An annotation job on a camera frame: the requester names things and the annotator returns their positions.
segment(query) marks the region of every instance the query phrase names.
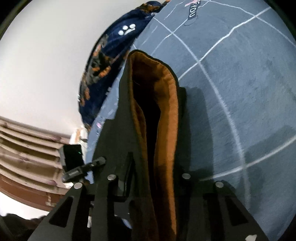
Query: screw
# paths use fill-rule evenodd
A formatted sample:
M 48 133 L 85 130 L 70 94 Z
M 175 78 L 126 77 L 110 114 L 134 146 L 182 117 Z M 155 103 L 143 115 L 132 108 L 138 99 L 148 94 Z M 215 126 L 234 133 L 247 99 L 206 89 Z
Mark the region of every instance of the screw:
M 115 180 L 116 175 L 110 174 L 107 178 L 108 178 L 109 181 L 113 181 L 113 180 Z
M 82 183 L 75 183 L 75 184 L 74 184 L 74 188 L 75 188 L 75 189 L 82 188 Z
M 183 173 L 182 174 L 182 177 L 185 179 L 185 180 L 189 180 L 191 178 L 190 174 L 188 173 Z
M 222 188 L 222 187 L 224 187 L 224 184 L 223 184 L 222 182 L 216 182 L 215 185 L 216 185 L 216 187 L 218 187 L 218 188 Z

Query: white paw print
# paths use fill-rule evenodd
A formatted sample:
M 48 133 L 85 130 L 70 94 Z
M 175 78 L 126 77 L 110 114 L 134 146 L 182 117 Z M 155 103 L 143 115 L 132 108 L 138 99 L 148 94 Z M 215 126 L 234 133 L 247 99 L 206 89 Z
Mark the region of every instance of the white paw print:
M 125 30 L 125 32 L 122 31 L 122 30 L 120 30 L 120 31 L 118 32 L 118 34 L 119 34 L 120 36 L 127 35 L 128 33 L 130 33 L 130 32 L 132 32 L 132 31 L 136 30 L 136 25 L 135 25 L 134 23 L 132 23 L 129 27 L 126 26 L 126 25 L 124 25 L 124 26 L 122 27 L 122 29 Z

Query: orange lining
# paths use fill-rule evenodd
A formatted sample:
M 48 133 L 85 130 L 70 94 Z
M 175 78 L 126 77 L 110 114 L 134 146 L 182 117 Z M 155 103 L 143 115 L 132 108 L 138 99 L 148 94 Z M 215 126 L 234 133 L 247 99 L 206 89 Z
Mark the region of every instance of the orange lining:
M 178 98 L 176 81 L 170 70 L 157 60 L 151 59 L 142 52 L 133 52 L 129 58 L 131 110 L 136 131 L 141 137 L 142 155 L 148 160 L 146 123 L 144 113 L 134 98 L 134 85 L 143 86 L 146 96 L 155 100 L 160 109 L 154 150 L 154 177 L 158 196 L 152 196 L 160 237 L 172 241 L 176 236 L 176 211 L 173 188 L 173 165 L 178 131 Z

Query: black label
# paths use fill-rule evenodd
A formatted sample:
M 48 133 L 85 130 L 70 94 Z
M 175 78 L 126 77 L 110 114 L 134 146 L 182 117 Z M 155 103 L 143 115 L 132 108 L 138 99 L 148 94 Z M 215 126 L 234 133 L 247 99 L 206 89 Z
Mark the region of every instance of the black label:
M 200 5 L 201 1 L 198 0 L 196 1 L 196 3 L 191 3 L 190 4 L 190 8 L 189 8 L 189 14 L 188 14 L 188 19 L 187 20 L 190 20 L 190 19 L 193 19 L 197 16 L 197 9 Z

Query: bolt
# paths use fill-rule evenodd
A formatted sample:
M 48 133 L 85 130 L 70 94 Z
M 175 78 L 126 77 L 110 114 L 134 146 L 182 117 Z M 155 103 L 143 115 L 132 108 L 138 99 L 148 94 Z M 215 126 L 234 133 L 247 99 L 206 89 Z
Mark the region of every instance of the bolt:
M 224 187 L 224 184 L 223 184 L 222 182 L 216 182 L 215 185 L 216 185 L 216 187 L 218 187 L 218 188 L 222 188 L 222 187 Z
M 74 184 L 74 188 L 75 188 L 75 189 L 82 188 L 82 183 L 75 183 L 75 184 Z
M 185 180 L 189 180 L 191 178 L 190 174 L 188 173 L 183 173 L 182 174 L 182 177 L 185 179 Z
M 109 181 L 113 181 L 113 180 L 115 180 L 116 175 L 110 174 L 107 178 L 108 178 Z

